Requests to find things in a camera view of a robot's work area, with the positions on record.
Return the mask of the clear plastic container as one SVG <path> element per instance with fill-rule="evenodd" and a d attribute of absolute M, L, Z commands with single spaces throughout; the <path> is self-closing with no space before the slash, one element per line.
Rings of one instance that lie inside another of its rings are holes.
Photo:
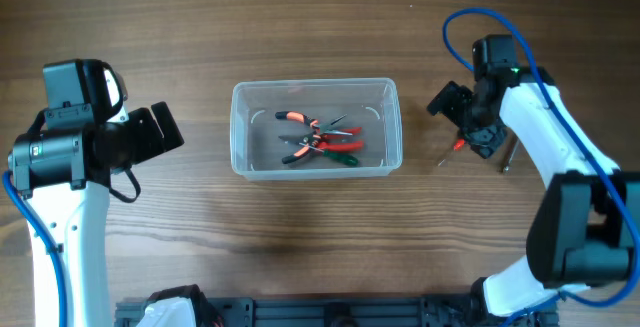
<path fill-rule="evenodd" d="M 241 82 L 230 117 L 231 165 L 249 181 L 378 177 L 403 162 L 389 78 Z"/>

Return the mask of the black red handle screwdriver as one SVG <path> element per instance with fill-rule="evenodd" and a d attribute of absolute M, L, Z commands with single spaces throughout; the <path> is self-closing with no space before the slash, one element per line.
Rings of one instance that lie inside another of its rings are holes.
<path fill-rule="evenodd" d="M 460 149 L 462 149 L 464 147 L 464 145 L 466 144 L 465 140 L 462 138 L 457 138 L 452 145 L 442 154 L 442 156 L 440 157 L 440 161 L 438 163 L 438 166 L 442 166 L 447 159 L 449 158 L 449 156 L 454 153 L 459 151 Z"/>

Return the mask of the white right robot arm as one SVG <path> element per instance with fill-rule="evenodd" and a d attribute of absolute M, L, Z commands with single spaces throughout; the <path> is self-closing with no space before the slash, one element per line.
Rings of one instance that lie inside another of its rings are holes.
<path fill-rule="evenodd" d="M 458 129 L 461 143 L 490 158 L 514 134 L 545 185 L 526 253 L 483 278 L 483 314 L 516 319 L 593 287 L 639 280 L 639 175 L 624 172 L 589 140 L 544 69 L 519 65 L 510 35 L 472 46 L 475 85 L 449 82 L 427 110 Z"/>

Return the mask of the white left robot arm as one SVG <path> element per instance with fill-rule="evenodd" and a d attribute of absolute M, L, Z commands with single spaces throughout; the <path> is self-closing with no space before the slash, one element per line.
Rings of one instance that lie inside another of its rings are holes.
<path fill-rule="evenodd" d="M 131 169 L 183 145 L 164 102 L 116 120 L 95 123 L 74 106 L 69 128 L 41 111 L 9 155 L 3 184 L 30 226 L 36 323 L 39 326 L 108 326 L 112 322 L 105 255 L 111 198 L 133 203 L 111 185 L 123 173 L 141 189 Z"/>

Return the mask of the orange black needle-nose pliers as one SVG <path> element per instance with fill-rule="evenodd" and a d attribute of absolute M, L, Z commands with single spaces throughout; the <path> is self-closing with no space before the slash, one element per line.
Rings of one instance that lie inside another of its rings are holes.
<path fill-rule="evenodd" d="M 309 116 L 307 116 L 306 114 L 303 114 L 301 112 L 297 112 L 297 111 L 278 111 L 274 114 L 274 117 L 277 120 L 287 120 L 287 121 L 294 121 L 294 122 L 298 122 L 301 123 L 303 125 L 305 125 L 309 131 L 304 133 L 304 134 L 294 134 L 294 135 L 307 135 L 310 133 L 325 133 L 328 131 L 337 131 L 337 130 L 341 130 L 341 129 L 337 129 L 336 125 L 341 122 L 345 117 L 346 114 L 334 118 L 330 121 L 325 121 L 322 122 L 318 119 L 315 118 L 311 118 Z M 287 164 L 294 164 L 297 163 L 301 160 L 303 160 L 305 157 L 312 155 L 313 153 L 316 153 L 318 155 L 321 155 L 320 152 L 309 152 L 309 151 L 305 151 L 301 146 L 299 145 L 293 145 L 293 146 L 297 146 L 298 150 L 296 150 L 294 153 L 291 153 L 285 157 L 283 157 L 281 159 L 281 162 L 285 165 Z"/>

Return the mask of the red handle snips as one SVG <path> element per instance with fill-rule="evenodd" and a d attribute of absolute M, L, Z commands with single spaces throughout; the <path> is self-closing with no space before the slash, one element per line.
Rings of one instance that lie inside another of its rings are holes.
<path fill-rule="evenodd" d="M 299 145 L 309 152 L 355 152 L 364 147 L 364 142 L 354 140 L 353 137 L 362 132 L 361 127 L 328 131 L 325 133 L 310 133 L 307 135 L 281 135 L 279 139 L 288 144 Z"/>

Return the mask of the green handle screwdriver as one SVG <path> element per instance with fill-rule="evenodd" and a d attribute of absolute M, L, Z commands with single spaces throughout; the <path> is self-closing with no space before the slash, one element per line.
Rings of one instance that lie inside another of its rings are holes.
<path fill-rule="evenodd" d="M 312 146 L 311 144 L 306 144 L 306 147 L 310 148 L 313 151 L 320 152 L 322 156 L 336 162 L 340 162 L 346 166 L 356 167 L 359 165 L 359 160 L 351 155 L 348 149 L 344 149 L 343 147 L 332 147 L 331 145 L 320 147 Z"/>

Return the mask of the silver socket wrench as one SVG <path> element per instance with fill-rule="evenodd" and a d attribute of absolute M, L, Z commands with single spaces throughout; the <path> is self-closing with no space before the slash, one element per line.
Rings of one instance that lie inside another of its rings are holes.
<path fill-rule="evenodd" d="M 512 161 L 515 157 L 515 154 L 517 152 L 517 149 L 520 145 L 520 141 L 517 137 L 513 137 L 511 140 L 511 143 L 509 145 L 509 149 L 507 150 L 506 154 L 505 154 L 505 158 L 503 161 L 503 164 L 501 166 L 501 172 L 503 174 L 506 174 L 509 172 Z"/>

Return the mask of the black aluminium base frame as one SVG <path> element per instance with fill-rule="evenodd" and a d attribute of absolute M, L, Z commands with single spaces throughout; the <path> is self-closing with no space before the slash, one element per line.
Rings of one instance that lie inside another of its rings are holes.
<path fill-rule="evenodd" d="M 463 327 L 499 326 L 506 319 L 480 310 L 469 294 L 424 295 L 412 298 L 352 298 L 208 300 L 229 327 L 330 327 L 345 326 Z"/>

